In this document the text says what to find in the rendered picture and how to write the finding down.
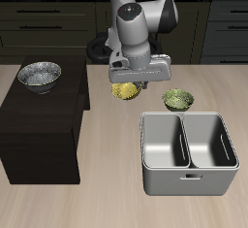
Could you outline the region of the grey speckled bowl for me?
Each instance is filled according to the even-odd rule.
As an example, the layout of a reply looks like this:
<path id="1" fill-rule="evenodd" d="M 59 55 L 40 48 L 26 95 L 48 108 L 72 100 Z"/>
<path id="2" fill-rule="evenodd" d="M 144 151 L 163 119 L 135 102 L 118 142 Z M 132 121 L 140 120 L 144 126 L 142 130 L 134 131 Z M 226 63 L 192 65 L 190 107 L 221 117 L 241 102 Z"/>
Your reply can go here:
<path id="1" fill-rule="evenodd" d="M 49 93 L 59 81 L 62 70 L 59 65 L 48 62 L 35 62 L 23 67 L 17 79 L 30 91 L 38 94 Z"/>

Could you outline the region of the green bowl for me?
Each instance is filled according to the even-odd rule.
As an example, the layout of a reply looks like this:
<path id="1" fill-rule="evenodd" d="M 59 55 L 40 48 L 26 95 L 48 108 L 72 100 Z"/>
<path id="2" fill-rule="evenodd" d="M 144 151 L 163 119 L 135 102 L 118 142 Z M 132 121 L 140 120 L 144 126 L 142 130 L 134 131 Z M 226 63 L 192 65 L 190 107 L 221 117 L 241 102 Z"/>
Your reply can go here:
<path id="1" fill-rule="evenodd" d="M 194 103 L 194 96 L 183 89 L 170 89 L 166 91 L 162 99 L 166 107 L 172 112 L 185 112 Z"/>

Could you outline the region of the dark grey drawer cupboard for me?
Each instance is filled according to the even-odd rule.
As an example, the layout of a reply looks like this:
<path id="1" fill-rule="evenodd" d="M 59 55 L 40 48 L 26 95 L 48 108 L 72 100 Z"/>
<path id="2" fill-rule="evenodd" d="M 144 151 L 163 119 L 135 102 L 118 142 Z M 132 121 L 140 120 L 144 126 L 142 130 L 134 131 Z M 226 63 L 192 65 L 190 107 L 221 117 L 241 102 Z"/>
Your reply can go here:
<path id="1" fill-rule="evenodd" d="M 248 0 L 211 3 L 201 64 L 248 65 Z"/>

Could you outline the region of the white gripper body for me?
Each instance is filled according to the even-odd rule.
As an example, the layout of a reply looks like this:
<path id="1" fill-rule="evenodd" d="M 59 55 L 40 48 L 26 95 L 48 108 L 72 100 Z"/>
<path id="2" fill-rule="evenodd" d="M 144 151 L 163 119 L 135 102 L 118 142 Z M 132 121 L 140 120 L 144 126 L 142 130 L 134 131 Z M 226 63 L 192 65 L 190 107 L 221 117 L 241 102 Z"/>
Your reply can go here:
<path id="1" fill-rule="evenodd" d="M 112 83 L 133 81 L 168 81 L 171 78 L 171 58 L 165 54 L 152 54 L 143 69 L 132 69 L 127 58 L 109 64 L 108 77 Z"/>

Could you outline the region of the dark wooden cabinet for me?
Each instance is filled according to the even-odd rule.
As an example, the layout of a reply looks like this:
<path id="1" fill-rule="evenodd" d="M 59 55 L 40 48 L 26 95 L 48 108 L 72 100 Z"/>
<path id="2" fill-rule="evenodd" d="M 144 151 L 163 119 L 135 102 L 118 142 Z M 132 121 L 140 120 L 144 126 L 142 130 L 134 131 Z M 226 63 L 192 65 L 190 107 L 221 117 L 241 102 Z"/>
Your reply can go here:
<path id="1" fill-rule="evenodd" d="M 0 107 L 0 160 L 11 184 L 78 184 L 78 136 L 90 109 L 83 55 L 27 56 L 61 67 L 58 84 L 47 94 L 13 81 Z"/>

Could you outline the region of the white two-bin basket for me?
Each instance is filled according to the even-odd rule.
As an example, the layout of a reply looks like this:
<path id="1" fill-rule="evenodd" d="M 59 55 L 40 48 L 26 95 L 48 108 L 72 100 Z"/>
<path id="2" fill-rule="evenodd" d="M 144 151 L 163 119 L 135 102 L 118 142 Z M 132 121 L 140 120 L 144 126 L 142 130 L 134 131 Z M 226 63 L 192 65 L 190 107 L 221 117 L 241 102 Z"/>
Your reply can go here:
<path id="1" fill-rule="evenodd" d="M 150 196 L 222 196 L 240 163 L 218 113 L 140 115 L 143 189 Z"/>

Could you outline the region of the yellow bowl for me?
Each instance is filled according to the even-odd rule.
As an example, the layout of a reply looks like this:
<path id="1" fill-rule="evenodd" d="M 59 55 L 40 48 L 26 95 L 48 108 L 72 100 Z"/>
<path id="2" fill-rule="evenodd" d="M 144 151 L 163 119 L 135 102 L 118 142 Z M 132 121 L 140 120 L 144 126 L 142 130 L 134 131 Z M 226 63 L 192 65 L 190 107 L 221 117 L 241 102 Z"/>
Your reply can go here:
<path id="1" fill-rule="evenodd" d="M 140 94 L 141 87 L 140 81 L 114 83 L 111 87 L 111 92 L 117 99 L 131 100 Z"/>

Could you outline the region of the dark olive kitchen cupboard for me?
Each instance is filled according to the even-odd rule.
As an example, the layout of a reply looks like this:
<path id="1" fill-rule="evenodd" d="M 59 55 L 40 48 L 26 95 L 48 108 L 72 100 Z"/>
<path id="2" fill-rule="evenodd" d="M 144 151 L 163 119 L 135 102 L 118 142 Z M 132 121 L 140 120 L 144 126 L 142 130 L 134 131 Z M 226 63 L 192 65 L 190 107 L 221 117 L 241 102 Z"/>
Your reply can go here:
<path id="1" fill-rule="evenodd" d="M 198 64 L 210 4 L 178 2 L 178 24 L 154 33 L 173 65 Z M 85 55 L 86 47 L 111 27 L 109 2 L 0 2 L 0 64 L 26 55 Z"/>

